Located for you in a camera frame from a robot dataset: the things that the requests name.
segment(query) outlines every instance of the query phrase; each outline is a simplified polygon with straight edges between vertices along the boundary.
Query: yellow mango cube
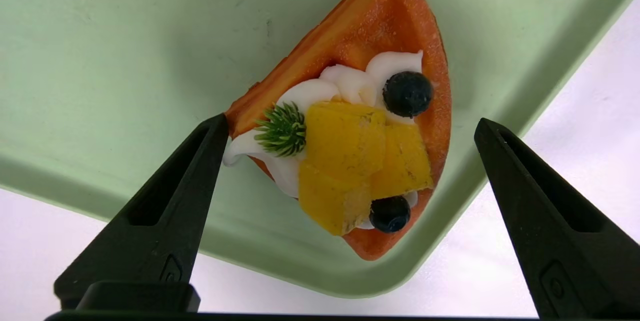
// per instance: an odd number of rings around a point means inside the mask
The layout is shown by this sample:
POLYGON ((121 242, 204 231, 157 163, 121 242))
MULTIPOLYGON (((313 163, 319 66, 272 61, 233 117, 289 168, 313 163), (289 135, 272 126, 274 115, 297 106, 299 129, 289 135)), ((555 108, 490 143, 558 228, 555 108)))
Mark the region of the yellow mango cube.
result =
POLYGON ((339 180, 363 180, 382 168, 384 111, 363 104, 318 102, 306 123, 306 159, 339 180))
POLYGON ((345 182, 323 173, 307 160, 300 164, 300 207, 332 235, 345 235, 368 218, 371 200, 368 179, 345 182))
POLYGON ((418 125, 386 125, 382 169, 371 175, 373 200, 390 198, 434 186, 429 156, 418 125))

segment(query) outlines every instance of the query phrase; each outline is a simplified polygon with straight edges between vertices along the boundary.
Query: white table surface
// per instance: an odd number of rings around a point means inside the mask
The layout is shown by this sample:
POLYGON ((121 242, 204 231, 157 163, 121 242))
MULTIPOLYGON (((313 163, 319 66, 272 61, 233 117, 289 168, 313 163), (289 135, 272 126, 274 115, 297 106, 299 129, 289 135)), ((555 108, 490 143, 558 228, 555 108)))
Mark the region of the white table surface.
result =
MULTIPOLYGON (((636 241, 639 26, 634 0, 524 137, 636 241)), ((43 320, 59 310, 55 278, 105 223, 2 189, 0 210, 0 320, 43 320)), ((205 255, 190 281, 201 312, 537 316, 488 186, 418 273, 382 296, 333 298, 205 255)))

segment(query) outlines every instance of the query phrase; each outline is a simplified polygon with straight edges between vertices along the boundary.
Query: green tray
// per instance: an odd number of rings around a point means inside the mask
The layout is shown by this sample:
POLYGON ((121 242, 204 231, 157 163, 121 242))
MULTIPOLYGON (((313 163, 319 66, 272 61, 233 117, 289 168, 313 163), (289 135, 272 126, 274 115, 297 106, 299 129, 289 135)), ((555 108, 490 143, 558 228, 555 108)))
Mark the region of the green tray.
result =
MULTIPOLYGON (((0 185, 109 219, 339 1, 0 0, 0 185)), ((220 171, 202 253, 343 298, 399 286, 485 182, 480 117, 522 135, 631 0, 427 1, 454 109, 444 175, 414 228, 362 261, 245 159, 220 171)))

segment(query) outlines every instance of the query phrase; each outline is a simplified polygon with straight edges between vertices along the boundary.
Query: green garnish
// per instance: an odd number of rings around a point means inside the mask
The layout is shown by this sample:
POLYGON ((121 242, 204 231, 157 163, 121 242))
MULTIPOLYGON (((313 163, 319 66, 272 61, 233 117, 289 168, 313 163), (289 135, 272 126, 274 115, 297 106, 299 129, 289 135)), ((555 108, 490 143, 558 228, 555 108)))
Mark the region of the green garnish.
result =
POLYGON ((277 154, 276 157, 294 156, 302 152, 306 145, 307 127, 304 114, 294 102, 274 105, 264 115, 268 120, 255 121, 260 125, 256 130, 262 133, 253 138, 259 141, 258 144, 266 152, 277 154))

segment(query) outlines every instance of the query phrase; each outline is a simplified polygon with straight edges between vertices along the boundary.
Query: black plastic claw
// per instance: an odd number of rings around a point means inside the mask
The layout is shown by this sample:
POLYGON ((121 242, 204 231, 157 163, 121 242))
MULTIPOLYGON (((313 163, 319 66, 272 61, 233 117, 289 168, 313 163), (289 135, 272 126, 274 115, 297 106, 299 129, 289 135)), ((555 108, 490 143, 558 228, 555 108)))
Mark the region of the black plastic claw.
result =
POLYGON ((224 114, 196 127, 55 280, 63 310, 96 282, 188 286, 228 136, 224 114))
POLYGON ((541 318, 640 317, 640 246, 509 129, 475 145, 541 318))

